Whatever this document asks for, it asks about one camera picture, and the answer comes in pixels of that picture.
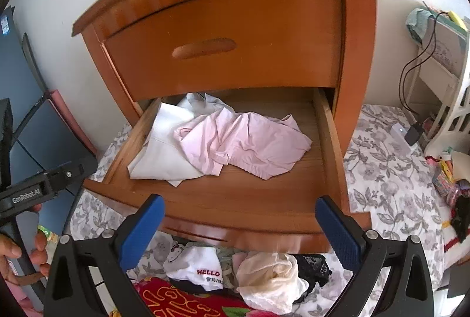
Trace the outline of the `left hand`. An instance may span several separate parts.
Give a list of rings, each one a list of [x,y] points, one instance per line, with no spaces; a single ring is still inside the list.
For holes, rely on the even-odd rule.
[[[1,275],[18,286],[42,282],[49,275],[48,240],[38,228],[41,204],[1,222]]]

